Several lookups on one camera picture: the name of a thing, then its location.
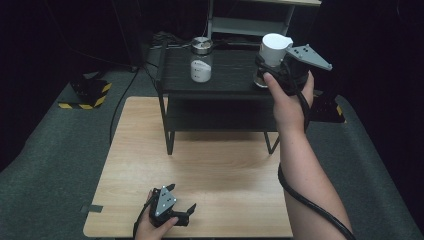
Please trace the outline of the person's left hand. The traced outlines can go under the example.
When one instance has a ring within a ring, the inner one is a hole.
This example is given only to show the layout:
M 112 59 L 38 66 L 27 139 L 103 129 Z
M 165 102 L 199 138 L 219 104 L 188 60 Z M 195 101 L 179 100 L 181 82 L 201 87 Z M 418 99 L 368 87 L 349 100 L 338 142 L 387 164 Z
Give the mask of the person's left hand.
M 135 240 L 161 240 L 164 235 L 172 229 L 178 222 L 178 217 L 170 218 L 160 227 L 155 227 L 149 217 L 150 206 L 147 206 L 138 221 L 138 227 L 135 234 Z

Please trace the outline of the glass jar with metal lid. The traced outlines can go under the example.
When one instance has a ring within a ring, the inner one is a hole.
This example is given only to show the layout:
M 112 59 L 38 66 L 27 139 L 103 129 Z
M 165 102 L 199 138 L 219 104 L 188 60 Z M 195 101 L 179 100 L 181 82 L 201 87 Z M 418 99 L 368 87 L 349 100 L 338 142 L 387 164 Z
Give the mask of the glass jar with metal lid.
M 213 41 L 207 37 L 195 37 L 191 41 L 190 74 L 191 79 L 205 83 L 212 75 Z

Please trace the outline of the black two-tier shelf rack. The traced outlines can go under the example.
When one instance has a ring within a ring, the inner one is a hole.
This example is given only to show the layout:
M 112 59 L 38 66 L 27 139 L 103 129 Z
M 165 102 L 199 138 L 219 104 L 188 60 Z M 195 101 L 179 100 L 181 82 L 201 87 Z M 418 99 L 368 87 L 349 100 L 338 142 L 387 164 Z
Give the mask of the black two-tier shelf rack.
M 261 132 L 272 154 L 278 142 L 269 92 L 254 84 L 254 50 L 212 52 L 212 75 L 205 83 L 190 76 L 191 52 L 162 44 L 155 80 L 166 149 L 173 153 L 178 132 Z

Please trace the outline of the black stand pole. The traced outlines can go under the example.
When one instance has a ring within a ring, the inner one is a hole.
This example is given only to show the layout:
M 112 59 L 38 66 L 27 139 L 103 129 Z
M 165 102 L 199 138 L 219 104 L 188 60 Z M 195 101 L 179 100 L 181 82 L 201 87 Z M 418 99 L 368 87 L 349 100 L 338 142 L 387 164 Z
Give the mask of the black stand pole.
M 141 68 L 145 56 L 142 43 L 141 11 L 138 0 L 112 0 L 132 70 Z

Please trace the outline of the striped black stand base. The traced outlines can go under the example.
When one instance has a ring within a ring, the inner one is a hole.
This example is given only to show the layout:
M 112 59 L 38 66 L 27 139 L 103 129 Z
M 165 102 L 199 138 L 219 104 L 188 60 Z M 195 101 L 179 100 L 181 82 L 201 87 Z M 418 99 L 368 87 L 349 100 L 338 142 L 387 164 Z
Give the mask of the striped black stand base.
M 62 109 L 92 110 L 100 107 L 112 84 L 102 79 L 81 76 L 70 81 L 59 95 L 57 103 Z
M 345 117 L 336 97 L 333 93 L 315 91 L 309 119 L 315 122 L 344 123 Z

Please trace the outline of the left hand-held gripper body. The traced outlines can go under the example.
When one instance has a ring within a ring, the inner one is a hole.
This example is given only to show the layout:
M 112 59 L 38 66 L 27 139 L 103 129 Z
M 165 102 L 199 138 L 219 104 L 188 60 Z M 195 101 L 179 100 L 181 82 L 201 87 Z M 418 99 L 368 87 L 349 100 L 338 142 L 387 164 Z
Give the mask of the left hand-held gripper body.
M 177 203 L 177 198 L 168 191 L 166 186 L 160 189 L 155 188 L 153 191 L 152 202 L 150 204 L 149 217 L 155 227 L 160 227 L 170 218 L 178 217 L 176 226 L 188 226 L 189 216 L 186 212 L 174 211 L 173 207 Z

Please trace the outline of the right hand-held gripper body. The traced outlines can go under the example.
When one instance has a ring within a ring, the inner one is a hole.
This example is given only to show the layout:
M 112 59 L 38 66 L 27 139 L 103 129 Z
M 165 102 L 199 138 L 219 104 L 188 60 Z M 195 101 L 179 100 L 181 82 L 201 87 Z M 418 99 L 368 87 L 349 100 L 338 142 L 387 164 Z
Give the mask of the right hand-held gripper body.
M 333 66 L 316 52 L 309 44 L 289 47 L 283 60 L 275 67 L 266 66 L 266 70 L 289 95 L 301 92 L 307 82 L 311 67 L 331 71 Z

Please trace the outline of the white shelf unit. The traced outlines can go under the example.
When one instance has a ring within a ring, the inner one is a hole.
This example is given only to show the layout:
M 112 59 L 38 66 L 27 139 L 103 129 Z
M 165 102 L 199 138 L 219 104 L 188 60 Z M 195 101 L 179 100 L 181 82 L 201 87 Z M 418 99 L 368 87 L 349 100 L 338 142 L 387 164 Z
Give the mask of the white shelf unit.
M 304 42 L 321 0 L 208 0 L 207 36 L 279 33 Z

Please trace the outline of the person's right hand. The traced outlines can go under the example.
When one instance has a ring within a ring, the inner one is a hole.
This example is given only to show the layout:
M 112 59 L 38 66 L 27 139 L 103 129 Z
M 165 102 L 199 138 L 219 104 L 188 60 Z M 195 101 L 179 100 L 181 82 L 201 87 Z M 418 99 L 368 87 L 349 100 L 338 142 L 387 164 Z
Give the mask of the person's right hand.
M 263 77 L 274 99 L 273 113 L 279 134 L 304 133 L 305 116 L 300 100 L 296 96 L 288 96 L 270 73 L 265 73 Z

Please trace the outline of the white cup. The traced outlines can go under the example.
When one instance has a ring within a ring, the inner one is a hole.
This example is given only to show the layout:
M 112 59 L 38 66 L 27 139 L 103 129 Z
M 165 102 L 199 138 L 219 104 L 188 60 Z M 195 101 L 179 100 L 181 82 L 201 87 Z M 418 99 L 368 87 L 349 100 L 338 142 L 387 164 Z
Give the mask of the white cup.
M 262 38 L 258 54 L 260 54 L 265 60 L 266 71 L 280 71 L 281 63 L 287 53 L 287 49 L 291 47 L 292 44 L 293 40 L 290 37 L 286 37 L 277 33 L 269 33 Z M 267 87 L 266 83 L 264 82 L 263 75 L 258 72 L 258 67 L 256 70 L 254 83 L 261 88 Z

